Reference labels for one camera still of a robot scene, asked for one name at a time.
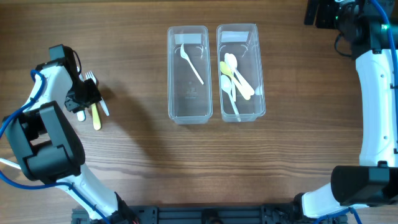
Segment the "white fork top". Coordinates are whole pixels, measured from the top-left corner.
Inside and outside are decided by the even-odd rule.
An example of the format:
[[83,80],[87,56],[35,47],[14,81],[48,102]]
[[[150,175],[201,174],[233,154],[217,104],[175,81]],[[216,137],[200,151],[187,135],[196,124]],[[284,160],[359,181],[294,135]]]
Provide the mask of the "white fork top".
[[[90,70],[89,72],[86,73],[86,78],[87,78],[87,79],[92,79],[96,86],[99,85],[99,82],[98,82],[97,78],[95,77],[94,73],[93,73],[91,70]],[[106,102],[104,101],[104,99],[101,98],[101,101],[100,101],[99,103],[100,103],[100,105],[101,105],[101,107],[102,107],[102,109],[103,109],[105,115],[106,115],[106,116],[109,116],[109,115],[110,115],[109,109],[108,109],[107,104],[106,104]]]

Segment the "light blue plastic fork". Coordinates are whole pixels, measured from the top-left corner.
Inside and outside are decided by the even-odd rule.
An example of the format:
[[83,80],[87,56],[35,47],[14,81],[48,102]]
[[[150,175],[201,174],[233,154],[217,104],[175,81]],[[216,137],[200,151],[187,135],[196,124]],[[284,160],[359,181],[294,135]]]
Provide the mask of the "light blue plastic fork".
[[85,112],[84,112],[84,111],[79,111],[79,112],[76,113],[76,115],[77,115],[77,118],[78,118],[78,120],[79,120],[80,122],[85,121],[86,115],[85,115]]

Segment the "yellow plastic fork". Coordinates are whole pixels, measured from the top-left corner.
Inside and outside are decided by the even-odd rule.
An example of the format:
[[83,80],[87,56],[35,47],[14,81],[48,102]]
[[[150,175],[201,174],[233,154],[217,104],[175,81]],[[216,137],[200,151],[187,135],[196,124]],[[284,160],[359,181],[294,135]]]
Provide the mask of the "yellow plastic fork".
[[91,105],[91,114],[92,114],[92,119],[93,119],[93,127],[96,131],[98,131],[101,129],[101,120],[100,120],[100,116],[98,113],[96,103],[93,103]]

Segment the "white thick-handled spoon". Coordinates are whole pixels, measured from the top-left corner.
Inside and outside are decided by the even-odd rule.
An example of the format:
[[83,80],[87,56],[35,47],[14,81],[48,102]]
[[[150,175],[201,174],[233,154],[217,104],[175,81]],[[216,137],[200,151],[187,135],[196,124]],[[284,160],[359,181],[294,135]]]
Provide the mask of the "white thick-handled spoon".
[[225,59],[225,60],[226,60],[226,63],[227,63],[228,66],[230,67],[231,71],[232,71],[233,73],[236,74],[236,76],[237,76],[237,78],[238,78],[240,84],[241,84],[243,87],[245,87],[246,92],[247,92],[250,96],[254,95],[254,90],[253,90],[253,88],[251,87],[251,85],[250,85],[250,84],[246,81],[246,79],[237,71],[238,63],[237,63],[236,57],[235,57],[233,54],[226,54],[225,56],[226,56],[226,59]]

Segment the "bent white plastic fork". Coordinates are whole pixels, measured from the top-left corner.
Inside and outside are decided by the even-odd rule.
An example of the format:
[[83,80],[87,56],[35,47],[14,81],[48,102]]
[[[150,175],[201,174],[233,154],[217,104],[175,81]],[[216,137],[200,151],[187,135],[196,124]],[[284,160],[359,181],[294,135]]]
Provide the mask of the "bent white plastic fork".
[[203,84],[204,84],[204,81],[202,80],[201,76],[200,76],[199,73],[197,72],[196,68],[193,66],[193,64],[192,64],[192,62],[191,62],[191,60],[190,60],[188,54],[187,54],[186,51],[185,51],[184,44],[181,45],[181,48],[180,48],[180,56],[181,56],[181,58],[185,59],[185,60],[188,62],[189,66],[190,66],[191,69],[193,70],[193,72],[194,72],[194,74],[196,75],[196,77],[198,78],[199,82],[203,85]]

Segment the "yellow plastic spoon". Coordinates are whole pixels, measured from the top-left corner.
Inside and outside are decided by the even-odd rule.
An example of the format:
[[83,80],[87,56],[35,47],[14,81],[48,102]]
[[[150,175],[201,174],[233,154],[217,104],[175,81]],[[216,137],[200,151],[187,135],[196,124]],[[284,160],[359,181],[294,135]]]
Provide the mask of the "yellow plastic spoon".
[[[221,73],[222,73],[223,75],[225,75],[225,74],[224,74],[224,66],[225,66],[224,61],[221,61],[221,62],[220,62],[220,70],[221,70]],[[234,81],[234,83],[235,83],[236,90],[238,90],[238,91],[241,93],[241,95],[243,96],[243,98],[244,98],[245,100],[250,100],[250,99],[251,99],[251,96],[246,92],[245,87],[243,87],[243,86],[240,84],[240,82],[238,81],[238,79],[237,79],[236,77],[234,77],[233,81]]]

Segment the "white thin spoon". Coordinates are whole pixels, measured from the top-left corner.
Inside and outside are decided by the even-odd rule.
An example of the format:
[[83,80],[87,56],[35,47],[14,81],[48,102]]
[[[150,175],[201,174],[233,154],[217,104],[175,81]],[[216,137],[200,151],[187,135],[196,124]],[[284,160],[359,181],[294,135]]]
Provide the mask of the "white thin spoon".
[[226,75],[222,75],[220,77],[220,81],[221,81],[221,89],[227,93],[227,95],[229,96],[229,100],[232,106],[232,109],[235,113],[235,117],[237,119],[238,122],[241,122],[241,115],[239,114],[238,108],[236,106],[236,103],[233,100],[232,97],[232,84],[231,84],[231,80],[226,76]]

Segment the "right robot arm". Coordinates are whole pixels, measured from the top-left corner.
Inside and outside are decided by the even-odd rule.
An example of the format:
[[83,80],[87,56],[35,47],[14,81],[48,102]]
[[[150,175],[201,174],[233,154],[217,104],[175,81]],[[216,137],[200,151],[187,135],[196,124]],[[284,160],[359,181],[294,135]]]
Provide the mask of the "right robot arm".
[[304,23],[335,29],[350,45],[363,104],[356,166],[336,166],[328,184],[294,198],[290,217],[320,223],[359,208],[397,203],[397,1],[308,0]]

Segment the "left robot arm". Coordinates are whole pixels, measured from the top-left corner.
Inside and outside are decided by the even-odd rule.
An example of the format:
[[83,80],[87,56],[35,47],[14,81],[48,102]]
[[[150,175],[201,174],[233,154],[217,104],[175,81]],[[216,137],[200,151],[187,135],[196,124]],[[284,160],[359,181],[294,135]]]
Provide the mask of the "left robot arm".
[[85,163],[83,145],[63,113],[77,113],[101,101],[92,79],[81,80],[77,53],[63,44],[49,49],[50,61],[31,70],[34,87],[26,103],[2,121],[23,174],[41,185],[23,185],[4,174],[1,179],[19,189],[56,187],[74,198],[90,223],[139,223],[139,217],[114,191],[105,187]]

